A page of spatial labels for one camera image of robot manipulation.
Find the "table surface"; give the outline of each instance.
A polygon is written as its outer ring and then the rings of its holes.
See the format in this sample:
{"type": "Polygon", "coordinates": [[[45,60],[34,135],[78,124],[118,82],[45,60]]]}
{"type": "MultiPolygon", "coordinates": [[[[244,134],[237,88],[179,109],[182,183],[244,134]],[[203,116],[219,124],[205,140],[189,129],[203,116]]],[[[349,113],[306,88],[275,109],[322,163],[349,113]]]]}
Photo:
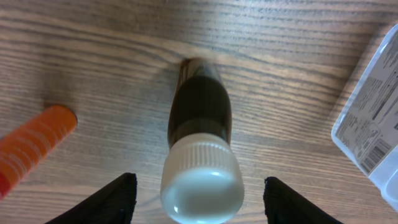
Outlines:
{"type": "Polygon", "coordinates": [[[358,60],[397,18],[396,0],[2,0],[0,136],[53,103],[79,125],[1,202],[0,222],[43,223],[133,172],[133,223],[173,223],[159,188],[178,64],[205,57],[231,98],[246,188],[230,223],[266,223],[268,176],[342,222],[397,223],[330,137],[358,60]]]}

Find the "barcode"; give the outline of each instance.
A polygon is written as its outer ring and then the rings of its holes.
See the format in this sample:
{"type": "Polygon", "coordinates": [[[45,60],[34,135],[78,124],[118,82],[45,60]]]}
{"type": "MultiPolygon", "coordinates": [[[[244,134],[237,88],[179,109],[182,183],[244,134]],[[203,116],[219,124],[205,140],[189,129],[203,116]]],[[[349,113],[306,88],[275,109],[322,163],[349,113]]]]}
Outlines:
{"type": "Polygon", "coordinates": [[[390,151],[391,146],[384,140],[379,139],[372,151],[368,154],[361,166],[369,174],[376,165],[379,164],[381,159],[390,151]]]}

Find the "orange marker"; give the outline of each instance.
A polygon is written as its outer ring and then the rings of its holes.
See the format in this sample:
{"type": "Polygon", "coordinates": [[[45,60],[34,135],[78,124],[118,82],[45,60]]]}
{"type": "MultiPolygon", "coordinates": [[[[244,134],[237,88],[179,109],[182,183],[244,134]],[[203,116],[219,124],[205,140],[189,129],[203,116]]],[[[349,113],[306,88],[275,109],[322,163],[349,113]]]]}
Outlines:
{"type": "Polygon", "coordinates": [[[0,140],[0,200],[77,126],[65,106],[52,106],[0,140]]]}

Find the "bottle cap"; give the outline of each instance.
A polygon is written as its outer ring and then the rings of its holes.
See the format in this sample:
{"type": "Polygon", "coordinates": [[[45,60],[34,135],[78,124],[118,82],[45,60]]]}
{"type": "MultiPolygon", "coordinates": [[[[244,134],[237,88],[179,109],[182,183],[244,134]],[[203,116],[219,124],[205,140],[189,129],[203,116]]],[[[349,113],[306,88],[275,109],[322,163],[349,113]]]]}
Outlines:
{"type": "Polygon", "coordinates": [[[162,176],[160,199],[179,223],[223,223],[243,203],[238,161],[218,136],[185,136],[171,148],[162,176]]]}

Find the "dark bottle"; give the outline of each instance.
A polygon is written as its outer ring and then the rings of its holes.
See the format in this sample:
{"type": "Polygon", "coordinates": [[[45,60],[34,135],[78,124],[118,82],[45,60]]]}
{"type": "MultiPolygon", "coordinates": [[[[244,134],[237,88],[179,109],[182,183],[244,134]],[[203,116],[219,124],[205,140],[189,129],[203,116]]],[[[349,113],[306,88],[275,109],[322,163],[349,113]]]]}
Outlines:
{"type": "Polygon", "coordinates": [[[229,147],[231,104],[216,68],[182,63],[169,119],[170,146],[160,197],[180,223],[223,223],[242,205],[244,187],[229,147]]]}

